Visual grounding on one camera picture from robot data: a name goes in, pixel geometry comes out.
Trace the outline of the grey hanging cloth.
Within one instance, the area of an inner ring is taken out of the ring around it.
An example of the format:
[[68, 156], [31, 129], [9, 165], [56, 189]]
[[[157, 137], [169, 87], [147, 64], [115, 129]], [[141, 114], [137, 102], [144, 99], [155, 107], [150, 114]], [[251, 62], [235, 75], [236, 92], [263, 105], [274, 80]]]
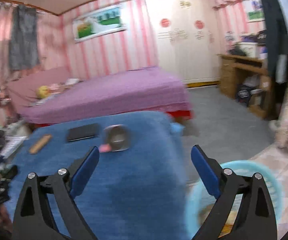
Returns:
[[8, 57], [12, 72], [32, 69], [40, 63], [36, 9], [21, 4], [13, 10]]

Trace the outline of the pink steel-lined mug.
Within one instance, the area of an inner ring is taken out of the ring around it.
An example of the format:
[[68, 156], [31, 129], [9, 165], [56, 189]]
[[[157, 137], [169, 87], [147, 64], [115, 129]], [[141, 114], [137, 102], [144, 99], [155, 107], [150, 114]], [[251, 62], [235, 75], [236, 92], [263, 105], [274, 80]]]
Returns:
[[130, 147], [130, 131], [125, 125], [111, 125], [103, 130], [100, 153], [125, 151]]

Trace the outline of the black hanging coat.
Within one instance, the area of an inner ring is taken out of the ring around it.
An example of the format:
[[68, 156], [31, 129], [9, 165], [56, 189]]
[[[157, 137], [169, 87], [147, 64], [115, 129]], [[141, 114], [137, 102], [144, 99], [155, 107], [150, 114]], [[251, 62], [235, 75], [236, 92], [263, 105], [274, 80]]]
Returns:
[[278, 0], [261, 0], [265, 16], [267, 69], [276, 83], [288, 81], [288, 33]]

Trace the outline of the white storage box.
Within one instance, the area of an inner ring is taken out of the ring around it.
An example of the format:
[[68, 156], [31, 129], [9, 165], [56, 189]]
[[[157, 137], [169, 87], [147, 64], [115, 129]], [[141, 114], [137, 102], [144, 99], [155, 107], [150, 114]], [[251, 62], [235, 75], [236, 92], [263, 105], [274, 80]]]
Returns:
[[247, 57], [258, 59], [260, 56], [258, 44], [255, 42], [239, 42], [239, 48], [246, 54]]

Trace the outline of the wooden desk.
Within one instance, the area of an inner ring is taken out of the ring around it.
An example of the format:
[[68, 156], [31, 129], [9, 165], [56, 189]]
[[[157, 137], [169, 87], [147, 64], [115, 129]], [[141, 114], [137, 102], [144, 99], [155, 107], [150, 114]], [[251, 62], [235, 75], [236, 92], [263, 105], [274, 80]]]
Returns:
[[265, 60], [246, 56], [220, 54], [220, 91], [236, 101], [237, 85], [253, 87], [247, 107], [250, 112], [267, 119], [273, 104], [273, 82]]

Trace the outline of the framed wedding photo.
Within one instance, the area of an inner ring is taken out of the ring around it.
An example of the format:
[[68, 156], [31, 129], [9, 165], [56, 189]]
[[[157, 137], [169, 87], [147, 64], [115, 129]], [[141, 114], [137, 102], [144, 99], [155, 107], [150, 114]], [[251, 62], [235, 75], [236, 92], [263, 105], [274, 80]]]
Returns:
[[126, 30], [123, 19], [123, 5], [111, 5], [88, 12], [72, 21], [76, 42]]

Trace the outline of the yellow duck plush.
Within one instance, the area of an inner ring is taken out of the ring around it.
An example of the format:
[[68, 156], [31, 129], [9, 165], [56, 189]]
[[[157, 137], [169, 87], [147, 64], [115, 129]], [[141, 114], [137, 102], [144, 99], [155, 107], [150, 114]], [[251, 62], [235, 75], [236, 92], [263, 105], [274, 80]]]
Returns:
[[36, 96], [38, 99], [45, 99], [52, 94], [50, 88], [48, 86], [40, 86], [36, 90]]

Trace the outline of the blue knitted blanket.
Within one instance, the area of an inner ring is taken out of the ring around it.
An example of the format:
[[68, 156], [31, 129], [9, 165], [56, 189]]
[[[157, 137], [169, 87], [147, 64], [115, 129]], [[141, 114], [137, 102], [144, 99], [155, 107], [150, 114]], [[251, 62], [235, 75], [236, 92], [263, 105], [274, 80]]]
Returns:
[[[15, 212], [28, 173], [53, 174], [103, 144], [103, 131], [92, 139], [66, 141], [69, 129], [88, 124], [99, 124], [101, 129], [125, 125], [130, 131], [130, 147], [101, 153], [83, 193], [75, 200], [97, 238], [188, 239], [183, 128], [161, 112], [101, 116], [36, 129], [13, 161], [19, 174], [11, 182], [6, 203], [9, 213]], [[52, 139], [37, 154], [30, 154], [30, 147], [45, 134]]]

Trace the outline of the white wardrobe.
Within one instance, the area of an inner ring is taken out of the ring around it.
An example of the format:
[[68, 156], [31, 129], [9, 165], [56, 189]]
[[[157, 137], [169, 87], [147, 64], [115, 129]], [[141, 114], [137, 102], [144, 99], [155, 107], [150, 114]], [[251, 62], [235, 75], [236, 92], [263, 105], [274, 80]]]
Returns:
[[208, 0], [145, 0], [158, 65], [183, 83], [220, 79], [220, 35]]

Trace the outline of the pink headboard cover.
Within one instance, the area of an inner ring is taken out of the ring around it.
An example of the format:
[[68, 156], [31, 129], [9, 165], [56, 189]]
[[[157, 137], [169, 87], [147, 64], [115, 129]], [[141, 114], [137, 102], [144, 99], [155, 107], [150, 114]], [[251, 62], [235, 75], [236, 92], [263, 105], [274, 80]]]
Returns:
[[40, 86], [48, 86], [53, 83], [65, 82], [71, 77], [66, 67], [57, 67], [39, 71], [34, 74], [11, 81], [7, 85], [7, 91], [11, 103], [17, 113], [22, 113], [37, 101], [36, 90]]

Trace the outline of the small framed couple photo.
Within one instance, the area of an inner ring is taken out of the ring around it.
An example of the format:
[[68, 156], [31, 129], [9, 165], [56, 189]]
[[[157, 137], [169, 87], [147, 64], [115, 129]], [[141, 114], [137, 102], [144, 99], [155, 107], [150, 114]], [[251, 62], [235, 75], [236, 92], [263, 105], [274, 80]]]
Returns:
[[265, 20], [261, 0], [243, 0], [243, 8], [246, 13], [247, 22]]

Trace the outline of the purple dotted bed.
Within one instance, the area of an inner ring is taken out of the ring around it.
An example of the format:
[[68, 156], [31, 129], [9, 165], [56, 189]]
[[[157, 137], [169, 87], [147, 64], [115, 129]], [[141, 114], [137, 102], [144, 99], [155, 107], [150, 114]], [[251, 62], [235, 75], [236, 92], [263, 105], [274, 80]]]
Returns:
[[41, 105], [17, 105], [16, 111], [36, 125], [136, 111], [160, 111], [174, 118], [192, 118], [184, 84], [159, 67], [95, 77], [73, 85]]

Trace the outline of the black smartphone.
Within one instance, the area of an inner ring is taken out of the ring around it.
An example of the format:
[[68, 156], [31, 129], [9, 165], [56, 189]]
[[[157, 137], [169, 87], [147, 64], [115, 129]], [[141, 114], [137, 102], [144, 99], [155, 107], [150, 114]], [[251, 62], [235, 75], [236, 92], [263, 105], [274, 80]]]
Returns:
[[89, 124], [80, 127], [75, 127], [68, 130], [66, 141], [73, 142], [84, 139], [91, 139], [97, 137], [99, 133], [100, 133], [99, 124]]

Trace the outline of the black box under desk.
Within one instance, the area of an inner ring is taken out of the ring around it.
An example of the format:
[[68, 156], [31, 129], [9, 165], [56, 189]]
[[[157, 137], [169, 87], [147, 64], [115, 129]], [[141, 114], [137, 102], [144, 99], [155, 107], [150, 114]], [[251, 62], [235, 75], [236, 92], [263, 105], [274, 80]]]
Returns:
[[236, 101], [248, 107], [252, 96], [251, 91], [253, 89], [253, 87], [246, 86], [244, 84], [237, 85]]

